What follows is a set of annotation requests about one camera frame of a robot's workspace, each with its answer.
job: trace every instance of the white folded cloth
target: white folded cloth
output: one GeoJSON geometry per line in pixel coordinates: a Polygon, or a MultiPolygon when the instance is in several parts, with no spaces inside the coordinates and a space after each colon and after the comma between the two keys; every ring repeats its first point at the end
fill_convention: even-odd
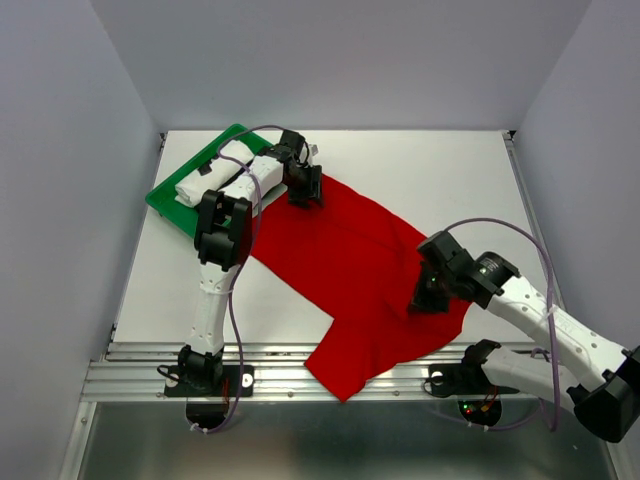
{"type": "MultiPolygon", "coordinates": [[[[236,158],[242,163],[250,162],[254,155],[244,143],[234,140],[222,149],[222,154],[236,158]]],[[[176,184],[176,201],[187,207],[195,207],[207,190],[218,190],[242,168],[230,160],[217,158],[211,162],[208,173],[205,168],[196,169],[176,184]]]]}

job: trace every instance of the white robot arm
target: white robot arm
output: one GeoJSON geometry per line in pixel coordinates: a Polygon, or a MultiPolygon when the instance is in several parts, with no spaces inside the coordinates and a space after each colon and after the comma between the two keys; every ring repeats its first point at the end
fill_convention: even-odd
{"type": "MultiPolygon", "coordinates": [[[[447,311],[451,298],[477,303],[550,349],[544,296],[518,269],[486,252],[473,259],[445,231],[425,240],[418,251],[422,271],[409,306],[447,311]]],[[[640,348],[626,350],[553,308],[559,362],[560,405],[593,434],[618,442],[640,415],[640,348]]],[[[515,388],[553,401],[551,366],[483,340],[467,349],[460,371],[467,382],[515,388]]]]}
{"type": "Polygon", "coordinates": [[[260,196],[280,183],[288,187],[289,203],[301,207],[309,201],[322,204],[322,169],[312,162],[316,151],[300,134],[283,130],[278,144],[260,151],[249,171],[220,190],[208,190],[202,196],[194,237],[201,263],[200,292],[177,365],[158,369],[167,378],[167,396],[224,393],[223,377],[233,377],[225,375],[222,364],[224,318],[233,279],[251,251],[252,217],[257,213],[260,196]]]}

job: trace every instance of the white table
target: white table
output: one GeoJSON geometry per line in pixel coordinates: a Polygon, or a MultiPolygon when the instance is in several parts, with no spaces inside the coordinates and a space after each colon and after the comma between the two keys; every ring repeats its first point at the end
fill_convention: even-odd
{"type": "MultiPolygon", "coordinates": [[[[219,131],[169,132],[155,185],[206,146],[219,131]]],[[[303,131],[320,153],[323,172],[366,195],[425,234],[468,217],[491,216],[530,231],[501,132],[303,131]]],[[[277,132],[261,133],[271,142],[277,132]]],[[[454,231],[472,255],[493,250],[545,286],[534,247],[497,225],[454,231]]],[[[192,240],[149,208],[133,262],[115,344],[181,343],[198,294],[199,263],[192,240]]],[[[318,343],[331,318],[250,259],[236,287],[243,342],[318,343]]],[[[230,322],[225,338],[234,343],[230,322]]],[[[490,338],[529,342],[506,322],[472,306],[456,343],[490,338]]]]}

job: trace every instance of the green tray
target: green tray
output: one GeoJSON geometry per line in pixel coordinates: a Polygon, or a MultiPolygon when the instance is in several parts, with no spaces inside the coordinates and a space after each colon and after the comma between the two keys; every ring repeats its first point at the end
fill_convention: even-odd
{"type": "MultiPolygon", "coordinates": [[[[193,238],[196,234],[196,223],[198,223],[198,212],[193,208],[186,207],[175,201],[176,184],[184,177],[189,175],[195,169],[201,167],[207,161],[212,159],[218,151],[218,146],[229,137],[240,132],[245,132],[246,127],[235,124],[227,128],[219,137],[204,147],[191,160],[181,166],[174,174],[167,178],[164,182],[151,190],[145,197],[146,202],[158,211],[160,215],[165,217],[171,223],[176,225],[180,230],[193,238]]],[[[238,138],[249,149],[257,154],[263,147],[270,147],[271,144],[264,138],[249,132],[238,138]]]]}

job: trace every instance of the black bracket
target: black bracket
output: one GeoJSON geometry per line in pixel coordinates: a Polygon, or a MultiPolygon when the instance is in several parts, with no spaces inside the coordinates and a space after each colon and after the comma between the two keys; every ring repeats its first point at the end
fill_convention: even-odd
{"type": "MultiPolygon", "coordinates": [[[[177,365],[172,365],[168,368],[169,375],[180,375],[180,370],[177,365]]],[[[251,378],[255,378],[255,367],[252,365],[245,365],[243,368],[243,376],[248,375],[251,378]]],[[[227,388],[227,394],[230,398],[235,398],[240,388],[241,397],[253,396],[253,381],[247,386],[242,386],[240,383],[240,365],[222,365],[220,378],[217,384],[210,385],[208,388],[196,388],[187,382],[174,382],[175,385],[170,387],[165,384],[164,395],[168,398],[195,398],[195,397],[224,397],[225,388],[227,388]]]]}
{"type": "Polygon", "coordinates": [[[518,269],[493,252],[476,260],[449,232],[438,232],[418,245],[423,258],[409,311],[439,313],[449,311],[449,300],[459,298],[487,308],[494,295],[518,269]]]}
{"type": "Polygon", "coordinates": [[[567,392],[573,412],[591,433],[607,442],[621,441],[640,416],[640,347],[623,350],[626,360],[616,372],[603,373],[605,383],[592,392],[582,385],[567,392]]]}
{"type": "Polygon", "coordinates": [[[167,370],[168,378],[177,379],[178,384],[188,387],[191,392],[206,396],[221,383],[222,350],[215,355],[203,355],[185,345],[178,353],[178,364],[167,370]]]}
{"type": "Polygon", "coordinates": [[[228,271],[249,256],[252,240],[251,202],[207,190],[200,202],[194,245],[204,265],[211,262],[228,271]]]}
{"type": "MultiPolygon", "coordinates": [[[[447,398],[451,395],[484,395],[494,385],[482,371],[482,364],[495,349],[501,348],[498,342],[481,340],[470,345],[459,363],[442,363],[430,367],[431,395],[447,398]]],[[[518,393],[509,387],[498,387],[499,394],[518,393]]]]}
{"type": "Polygon", "coordinates": [[[309,145],[302,135],[284,130],[276,145],[263,148],[258,155],[267,155],[283,164],[282,183],[288,187],[289,203],[302,208],[309,208],[310,201],[324,205],[322,167],[307,161],[309,145]],[[306,157],[302,158],[305,147],[306,157]]]}

